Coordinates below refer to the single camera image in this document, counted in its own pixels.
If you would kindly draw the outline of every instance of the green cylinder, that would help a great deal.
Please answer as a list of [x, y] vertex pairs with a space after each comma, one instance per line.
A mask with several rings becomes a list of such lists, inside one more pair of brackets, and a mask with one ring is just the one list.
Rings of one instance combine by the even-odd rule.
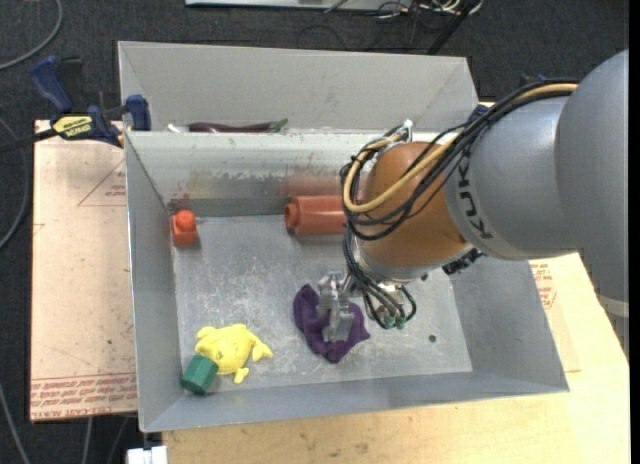
[[196, 395], [207, 393], [213, 378], [218, 373], [218, 365], [208, 357], [196, 354], [180, 379], [183, 388]]

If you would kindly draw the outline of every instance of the blue clamp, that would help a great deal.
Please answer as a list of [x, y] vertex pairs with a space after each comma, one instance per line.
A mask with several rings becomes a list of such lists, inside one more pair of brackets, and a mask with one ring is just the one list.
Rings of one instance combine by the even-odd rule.
[[76, 61], [71, 64], [72, 67], [67, 69], [67, 72], [71, 71], [73, 87], [78, 91], [74, 96], [69, 95], [60, 80], [57, 65], [57, 58], [51, 55], [38, 62], [29, 72], [31, 81], [40, 95], [51, 101], [56, 107], [56, 115], [50, 121], [52, 126], [65, 115], [80, 115], [80, 113], [84, 113], [91, 117], [93, 124], [91, 131], [83, 135], [82, 138], [98, 140], [118, 147], [122, 145], [121, 138], [119, 138], [122, 132], [111, 124], [112, 117], [129, 113], [133, 120], [133, 130], [151, 130], [149, 108], [146, 100], [142, 96], [129, 96], [124, 105], [108, 111], [101, 110], [100, 107], [95, 104], [89, 105], [87, 108], [78, 106], [74, 103], [73, 98], [76, 98], [77, 102], [77, 99], [84, 99], [86, 95], [86, 93], [81, 92], [81, 87], [79, 87], [81, 85], [81, 78], [79, 78], [81, 63]]

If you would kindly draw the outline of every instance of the orange cylinder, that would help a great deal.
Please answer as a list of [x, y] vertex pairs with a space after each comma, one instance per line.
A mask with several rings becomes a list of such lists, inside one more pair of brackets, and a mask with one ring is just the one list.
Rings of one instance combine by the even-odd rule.
[[330, 235], [345, 232], [347, 217], [340, 196], [292, 196], [284, 223], [292, 235]]

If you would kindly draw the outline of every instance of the purple cloth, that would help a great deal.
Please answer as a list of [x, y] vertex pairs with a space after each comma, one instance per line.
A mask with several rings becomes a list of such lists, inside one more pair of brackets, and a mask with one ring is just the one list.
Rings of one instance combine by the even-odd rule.
[[318, 316], [319, 295], [308, 284], [305, 284], [296, 294], [293, 300], [293, 316], [296, 325], [300, 329], [307, 342], [316, 354], [323, 355], [330, 362], [337, 363], [349, 351], [361, 341], [369, 338], [369, 333], [364, 327], [364, 316], [357, 304], [349, 303], [349, 312], [353, 313], [353, 324], [347, 341], [326, 342], [322, 336], [322, 328], [329, 325], [327, 312], [322, 317]]

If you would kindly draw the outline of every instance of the yellow plush toy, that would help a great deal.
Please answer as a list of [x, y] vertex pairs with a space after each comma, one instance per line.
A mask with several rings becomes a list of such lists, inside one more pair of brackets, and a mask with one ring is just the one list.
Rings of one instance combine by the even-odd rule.
[[240, 384], [249, 373], [244, 364], [252, 354], [254, 362], [263, 357], [273, 357], [271, 349], [247, 329], [244, 324], [234, 324], [216, 329], [203, 327], [198, 331], [196, 352], [211, 359], [218, 366], [218, 373], [234, 373], [233, 382]]

